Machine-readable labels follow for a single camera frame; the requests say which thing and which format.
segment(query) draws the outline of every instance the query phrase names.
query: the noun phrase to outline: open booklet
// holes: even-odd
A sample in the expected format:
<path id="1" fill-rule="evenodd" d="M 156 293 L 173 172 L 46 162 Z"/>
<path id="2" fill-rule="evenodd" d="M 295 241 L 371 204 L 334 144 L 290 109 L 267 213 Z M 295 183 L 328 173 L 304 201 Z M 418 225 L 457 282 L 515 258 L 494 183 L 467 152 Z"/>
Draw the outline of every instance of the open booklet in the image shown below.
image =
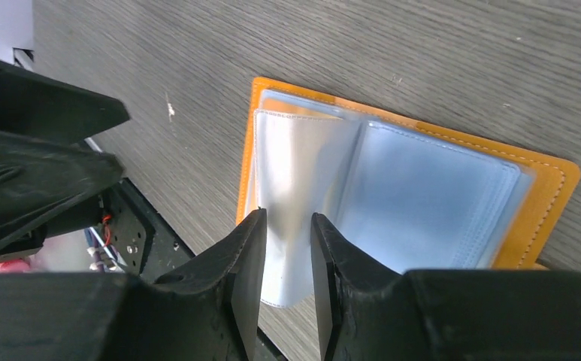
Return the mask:
<path id="1" fill-rule="evenodd" d="M 509 157 L 358 109 L 278 89 L 262 89 L 256 100 L 240 207 L 268 210 L 269 305 L 288 307 L 313 292 L 314 212 L 396 272 L 486 268 L 533 185 L 546 179 Z"/>

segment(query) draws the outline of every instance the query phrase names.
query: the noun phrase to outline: gray wood grain surface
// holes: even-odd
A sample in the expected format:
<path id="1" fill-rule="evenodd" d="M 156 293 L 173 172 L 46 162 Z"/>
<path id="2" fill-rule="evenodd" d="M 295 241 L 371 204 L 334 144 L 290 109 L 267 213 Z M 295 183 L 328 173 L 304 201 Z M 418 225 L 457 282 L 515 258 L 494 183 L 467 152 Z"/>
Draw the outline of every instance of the gray wood grain surface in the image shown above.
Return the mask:
<path id="1" fill-rule="evenodd" d="M 35 36 L 36 71 L 126 103 L 97 140 L 197 253 L 233 227 L 257 75 L 581 167 L 581 0 L 49 0 Z M 581 270 L 581 182 L 541 258 Z M 318 358 L 312 307 L 262 306 L 290 359 Z"/>

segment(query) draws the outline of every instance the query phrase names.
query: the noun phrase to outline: black metal bracket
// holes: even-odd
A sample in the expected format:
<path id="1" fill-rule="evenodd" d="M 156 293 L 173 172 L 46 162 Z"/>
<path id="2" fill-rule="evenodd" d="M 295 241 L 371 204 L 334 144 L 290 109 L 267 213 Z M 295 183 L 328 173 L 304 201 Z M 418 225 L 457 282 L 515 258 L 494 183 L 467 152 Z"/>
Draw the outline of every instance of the black metal bracket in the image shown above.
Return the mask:
<path id="1" fill-rule="evenodd" d="M 148 250 L 153 244 L 155 228 L 134 202 L 129 188 L 130 182 L 105 190 L 102 195 L 104 213 L 111 215 L 109 222 L 110 243 L 117 249 L 126 263 L 125 271 L 139 275 L 144 270 Z"/>

